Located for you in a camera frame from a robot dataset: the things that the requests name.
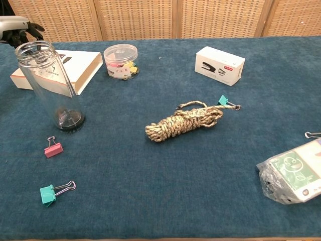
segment table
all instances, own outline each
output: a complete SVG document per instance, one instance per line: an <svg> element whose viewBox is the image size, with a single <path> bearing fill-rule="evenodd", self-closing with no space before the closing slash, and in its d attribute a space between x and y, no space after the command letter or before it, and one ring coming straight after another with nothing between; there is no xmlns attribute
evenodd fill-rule
<svg viewBox="0 0 321 241"><path fill-rule="evenodd" d="M57 43L99 51L125 43ZM1 45L0 239L248 238L320 236L321 199L282 205L262 194L256 164L320 131L321 37L126 41L140 74L107 76L105 66L79 96L84 127L56 129L31 90L17 89L14 49ZM211 46L246 58L229 87L194 72ZM242 105L210 129L150 141L144 127L178 104ZM47 137L64 153L46 159ZM77 183L46 208L39 188Z"/></svg>

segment teal binder clip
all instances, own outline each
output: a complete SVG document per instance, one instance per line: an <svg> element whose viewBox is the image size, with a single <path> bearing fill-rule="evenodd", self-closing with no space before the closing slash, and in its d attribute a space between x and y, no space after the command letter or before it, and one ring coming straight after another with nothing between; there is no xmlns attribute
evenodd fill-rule
<svg viewBox="0 0 321 241"><path fill-rule="evenodd" d="M54 185L50 185L48 187L40 188L40 194L42 199L42 204L46 207L49 207L50 204L56 201L56 197L68 190L75 190L76 189L76 183L74 181L70 181L65 185L54 187Z"/></svg>
<svg viewBox="0 0 321 241"><path fill-rule="evenodd" d="M219 99L219 102L217 103L218 105L226 105L226 104L229 104L229 105L232 105L232 106L235 106L236 110L239 110L241 108L240 105L235 105L231 102L228 101L229 99L226 98L224 95L221 96L221 98Z"/></svg>

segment pink clip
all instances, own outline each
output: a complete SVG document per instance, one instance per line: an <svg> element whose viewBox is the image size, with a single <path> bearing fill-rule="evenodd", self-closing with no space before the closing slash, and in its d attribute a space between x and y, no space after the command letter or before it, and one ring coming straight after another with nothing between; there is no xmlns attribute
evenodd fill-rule
<svg viewBox="0 0 321 241"><path fill-rule="evenodd" d="M55 137L49 137L47 139L49 141L49 146L47 148L45 148L45 155L47 158L52 157L56 154L59 154L61 152L64 151L64 149L62 148L62 145L60 142L56 143L55 142Z"/></svg>

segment woven screen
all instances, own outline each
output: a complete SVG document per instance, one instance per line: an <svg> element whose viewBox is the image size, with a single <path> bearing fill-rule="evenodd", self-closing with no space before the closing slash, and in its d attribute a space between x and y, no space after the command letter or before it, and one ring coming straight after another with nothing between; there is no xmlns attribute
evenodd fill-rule
<svg viewBox="0 0 321 241"><path fill-rule="evenodd" d="M266 35L321 35L321 0L280 0Z"/></svg>
<svg viewBox="0 0 321 241"><path fill-rule="evenodd" d="M45 28L42 34L46 41L102 40L93 0L9 0L9 2L16 15L26 17L30 22Z"/></svg>
<svg viewBox="0 0 321 241"><path fill-rule="evenodd" d="M253 37L264 5L264 0L182 1L182 38Z"/></svg>
<svg viewBox="0 0 321 241"><path fill-rule="evenodd" d="M104 40L169 39L173 0L95 0Z"/></svg>

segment clear plastic container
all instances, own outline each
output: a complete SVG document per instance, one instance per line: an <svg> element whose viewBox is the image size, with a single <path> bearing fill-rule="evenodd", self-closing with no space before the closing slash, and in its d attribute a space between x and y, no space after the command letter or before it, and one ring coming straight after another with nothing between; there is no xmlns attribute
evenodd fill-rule
<svg viewBox="0 0 321 241"><path fill-rule="evenodd" d="M132 79L139 73L138 51L131 44L117 44L104 51L107 71L110 77L122 80Z"/></svg>
<svg viewBox="0 0 321 241"><path fill-rule="evenodd" d="M45 41L28 42L16 48L16 57L54 124L67 132L81 127L85 115L54 46Z"/></svg>

